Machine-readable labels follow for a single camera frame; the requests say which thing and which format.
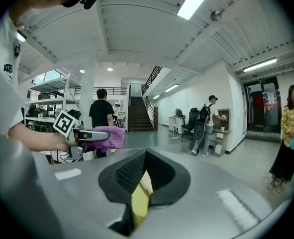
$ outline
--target staircase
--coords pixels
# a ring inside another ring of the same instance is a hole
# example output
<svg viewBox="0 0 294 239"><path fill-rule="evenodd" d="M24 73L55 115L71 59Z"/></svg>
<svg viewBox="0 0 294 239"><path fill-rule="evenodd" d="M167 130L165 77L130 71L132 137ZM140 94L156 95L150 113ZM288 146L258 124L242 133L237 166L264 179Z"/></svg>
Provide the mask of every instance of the staircase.
<svg viewBox="0 0 294 239"><path fill-rule="evenodd" d="M131 130L154 131L141 97L131 97Z"/></svg>

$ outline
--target yellow plaid shirt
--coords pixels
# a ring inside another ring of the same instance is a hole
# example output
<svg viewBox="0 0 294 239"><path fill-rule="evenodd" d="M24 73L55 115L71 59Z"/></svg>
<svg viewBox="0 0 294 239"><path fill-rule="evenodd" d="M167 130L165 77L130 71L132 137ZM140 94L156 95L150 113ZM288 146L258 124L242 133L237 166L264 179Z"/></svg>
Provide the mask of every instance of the yellow plaid shirt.
<svg viewBox="0 0 294 239"><path fill-rule="evenodd" d="M291 144L291 136L289 131L294 130L294 108L291 110L288 107L284 108L281 127L284 131L284 143L287 147L289 147Z"/></svg>

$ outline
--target black skirt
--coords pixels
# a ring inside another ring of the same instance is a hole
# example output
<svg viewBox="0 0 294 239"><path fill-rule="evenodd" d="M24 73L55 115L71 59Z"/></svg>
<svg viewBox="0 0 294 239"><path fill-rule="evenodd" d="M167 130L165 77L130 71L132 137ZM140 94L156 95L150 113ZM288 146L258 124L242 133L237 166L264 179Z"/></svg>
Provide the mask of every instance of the black skirt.
<svg viewBox="0 0 294 239"><path fill-rule="evenodd" d="M282 141L277 157L270 169L273 180L288 183L294 174L294 150L286 147Z"/></svg>

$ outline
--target window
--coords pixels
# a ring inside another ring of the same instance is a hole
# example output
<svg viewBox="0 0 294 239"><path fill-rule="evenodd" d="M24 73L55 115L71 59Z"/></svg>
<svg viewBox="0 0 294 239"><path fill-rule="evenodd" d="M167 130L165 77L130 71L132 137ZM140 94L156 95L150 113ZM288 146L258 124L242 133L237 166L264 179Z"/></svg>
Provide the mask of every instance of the window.
<svg viewBox="0 0 294 239"><path fill-rule="evenodd" d="M64 75L60 74L56 70L52 70L52 71L49 71L47 73L43 73L43 74L40 74L40 75L36 76L34 84L40 84L40 83L50 81L50 80L54 80L54 79L58 79L58 78L61 78L61 77L64 77Z"/></svg>
<svg viewBox="0 0 294 239"><path fill-rule="evenodd" d="M34 84L42 83L44 81L44 78L45 78L45 73L36 76Z"/></svg>
<svg viewBox="0 0 294 239"><path fill-rule="evenodd" d="M47 81L50 81L50 80L53 80L53 79L58 79L60 77L60 73L53 70L53 71L50 71L50 72L47 72L46 73L46 76L45 76L45 79L44 79L44 82L47 82Z"/></svg>

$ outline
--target black t-shirt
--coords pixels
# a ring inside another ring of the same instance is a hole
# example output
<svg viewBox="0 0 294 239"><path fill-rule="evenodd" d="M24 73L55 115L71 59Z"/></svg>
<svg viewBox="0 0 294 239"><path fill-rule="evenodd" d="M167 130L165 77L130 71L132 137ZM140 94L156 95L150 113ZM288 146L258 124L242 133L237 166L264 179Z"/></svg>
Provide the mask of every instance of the black t-shirt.
<svg viewBox="0 0 294 239"><path fill-rule="evenodd" d="M92 117L93 127L108 125L107 115L113 113L114 111L109 102L105 100L96 100L93 102L89 110L89 116Z"/></svg>

